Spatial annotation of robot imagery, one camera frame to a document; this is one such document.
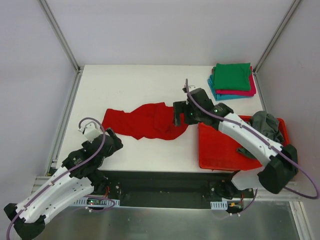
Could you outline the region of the red t-shirt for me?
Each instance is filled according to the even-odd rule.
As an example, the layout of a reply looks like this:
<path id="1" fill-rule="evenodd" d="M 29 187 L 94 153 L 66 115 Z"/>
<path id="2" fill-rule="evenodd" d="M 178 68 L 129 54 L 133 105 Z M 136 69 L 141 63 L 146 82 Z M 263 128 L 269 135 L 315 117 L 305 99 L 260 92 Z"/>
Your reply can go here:
<path id="1" fill-rule="evenodd" d="M 180 126 L 174 124 L 174 108 L 164 102 L 147 103 L 132 112 L 108 108 L 102 126 L 136 140 L 147 138 L 166 141 L 175 140 L 188 128 L 185 123 Z"/>

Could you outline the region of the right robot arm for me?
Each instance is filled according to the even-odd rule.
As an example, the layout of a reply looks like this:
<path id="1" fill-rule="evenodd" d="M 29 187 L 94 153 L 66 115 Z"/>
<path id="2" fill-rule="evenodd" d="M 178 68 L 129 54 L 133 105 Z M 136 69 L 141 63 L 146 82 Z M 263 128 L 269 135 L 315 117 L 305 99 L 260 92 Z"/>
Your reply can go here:
<path id="1" fill-rule="evenodd" d="M 225 184 L 225 192 L 237 197 L 243 190 L 263 187 L 278 194 L 298 173 L 297 149 L 269 139 L 247 124 L 224 103 L 213 104 L 206 91 L 184 89 L 187 99 L 173 103 L 173 123 L 195 125 L 203 123 L 229 136 L 248 150 L 261 168 L 240 170 Z"/>

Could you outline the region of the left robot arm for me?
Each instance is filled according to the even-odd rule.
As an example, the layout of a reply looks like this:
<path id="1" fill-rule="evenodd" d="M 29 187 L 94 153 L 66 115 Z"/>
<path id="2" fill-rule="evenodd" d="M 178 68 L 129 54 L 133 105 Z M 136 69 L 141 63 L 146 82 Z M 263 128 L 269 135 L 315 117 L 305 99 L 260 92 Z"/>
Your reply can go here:
<path id="1" fill-rule="evenodd" d="M 94 193 L 106 193 L 109 183 L 99 170 L 103 161 L 123 148 L 111 128 L 69 153 L 56 172 L 32 195 L 20 203 L 9 203 L 4 212 L 23 240 L 36 238 L 56 215 L 76 200 Z"/>

